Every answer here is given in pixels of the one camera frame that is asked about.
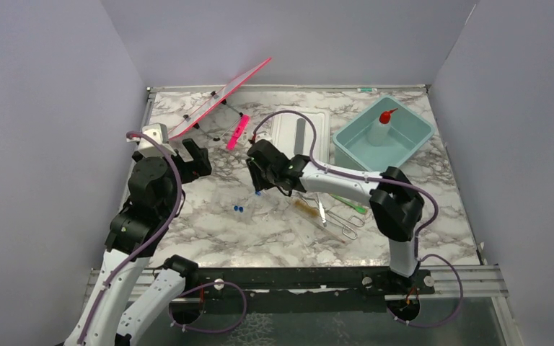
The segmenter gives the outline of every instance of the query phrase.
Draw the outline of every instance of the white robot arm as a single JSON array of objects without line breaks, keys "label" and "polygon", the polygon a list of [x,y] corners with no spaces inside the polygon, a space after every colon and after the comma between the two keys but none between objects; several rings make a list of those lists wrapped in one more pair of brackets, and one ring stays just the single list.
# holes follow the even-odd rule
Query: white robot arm
[{"label": "white robot arm", "polygon": [[[193,159],[183,161],[168,144],[164,125],[148,125],[144,127],[143,134],[170,154],[182,184],[210,175],[211,165],[206,148],[199,148],[191,139],[184,140],[183,145]],[[145,249],[120,270],[118,266],[142,244],[148,243],[148,239],[157,233],[176,208],[174,172],[154,144],[144,138],[138,141],[138,150],[133,155],[136,163],[128,180],[130,196],[111,221],[97,284],[73,332],[62,345],[136,345],[156,316],[184,291],[186,278],[198,269],[194,262],[178,256],[171,257],[151,287],[126,309],[131,291],[162,235],[148,246],[144,245]],[[113,272],[116,274],[108,282],[107,278]]]},{"label": "white robot arm", "polygon": [[[369,206],[377,228],[390,240],[390,269],[404,278],[411,277],[419,267],[413,228],[421,219],[423,198],[405,187],[347,178],[310,164],[309,157],[296,155],[288,159],[270,141],[260,140],[247,152],[256,190],[277,187],[283,194],[326,192],[355,200]],[[394,167],[385,172],[358,172],[339,169],[355,176],[382,178],[409,184],[407,177]]]}]

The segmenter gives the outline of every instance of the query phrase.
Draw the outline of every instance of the lavender wall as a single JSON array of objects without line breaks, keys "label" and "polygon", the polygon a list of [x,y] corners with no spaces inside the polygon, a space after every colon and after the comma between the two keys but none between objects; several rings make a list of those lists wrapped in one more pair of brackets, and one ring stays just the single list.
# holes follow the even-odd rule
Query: lavender wall
[{"label": "lavender wall", "polygon": [[146,84],[431,83],[477,0],[102,0]]},{"label": "lavender wall", "polygon": [[145,84],[98,0],[0,0],[0,345],[79,318]]},{"label": "lavender wall", "polygon": [[554,1],[481,0],[430,90],[526,345],[554,345]]}]

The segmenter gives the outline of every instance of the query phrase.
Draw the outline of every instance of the white marble surface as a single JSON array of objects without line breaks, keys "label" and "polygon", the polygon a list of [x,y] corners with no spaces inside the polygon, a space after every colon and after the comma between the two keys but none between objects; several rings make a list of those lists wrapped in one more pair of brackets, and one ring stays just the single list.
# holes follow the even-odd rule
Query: white marble surface
[{"label": "white marble surface", "polygon": [[[229,97],[228,102],[252,117],[248,129],[273,111],[302,107],[317,108],[330,114],[331,131],[335,132],[383,94],[396,97],[436,125],[424,91],[239,91]],[[200,92],[158,93],[150,123],[165,123],[171,128],[181,121],[182,115],[192,112],[207,97],[208,93]],[[211,136],[218,136],[237,118],[238,115],[228,107],[219,105],[199,124]],[[270,122],[267,124],[266,130],[270,130]],[[378,232],[371,212],[363,216],[366,225],[358,230],[357,240],[339,241],[294,213],[290,206],[292,199],[281,196],[275,189],[260,197],[253,195],[251,178],[245,166],[248,146],[239,145],[234,151],[228,151],[226,140],[212,141],[194,129],[186,136],[194,138],[199,146],[209,148],[213,173],[184,185],[188,198],[183,211],[159,244],[151,265],[160,265],[173,254],[194,260],[202,267],[389,264],[387,238]],[[172,145],[183,149],[178,142],[172,141]],[[334,145],[331,144],[331,160],[333,152]],[[421,234],[420,255],[436,253],[458,265],[478,265],[472,233],[438,131],[401,169],[413,184],[430,192],[440,205],[439,217]],[[254,200],[258,207],[245,223],[240,220],[243,215],[234,212],[229,201],[223,201],[227,198]],[[359,215],[327,195],[322,202],[340,215]],[[426,203],[424,219],[431,212],[431,204]],[[442,265],[431,259],[424,264]]]}]

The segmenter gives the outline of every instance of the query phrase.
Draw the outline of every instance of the pink marker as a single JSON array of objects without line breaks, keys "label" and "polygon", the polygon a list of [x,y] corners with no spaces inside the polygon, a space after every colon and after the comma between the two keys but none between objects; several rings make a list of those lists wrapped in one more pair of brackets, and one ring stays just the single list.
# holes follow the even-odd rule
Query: pink marker
[{"label": "pink marker", "polygon": [[247,123],[250,121],[249,115],[243,115],[241,117],[241,121],[239,121],[239,125],[237,125],[237,128],[234,129],[234,133],[232,134],[232,137],[230,138],[230,141],[228,141],[228,145],[226,146],[226,149],[232,150],[234,149],[234,146],[237,145],[237,139],[241,137],[243,134],[243,131],[245,130],[245,126],[247,126]]}]

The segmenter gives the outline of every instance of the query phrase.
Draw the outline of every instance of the light blue plastic bin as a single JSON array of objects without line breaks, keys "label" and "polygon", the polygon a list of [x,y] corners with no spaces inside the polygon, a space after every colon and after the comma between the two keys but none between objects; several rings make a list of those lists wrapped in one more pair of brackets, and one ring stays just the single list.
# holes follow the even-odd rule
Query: light blue plastic bin
[{"label": "light blue plastic bin", "polygon": [[[392,114],[392,128],[381,146],[366,140],[366,132],[381,113],[398,108]],[[390,96],[379,98],[360,115],[333,135],[335,165],[376,172],[389,166],[399,167],[434,134],[434,126]]]}]

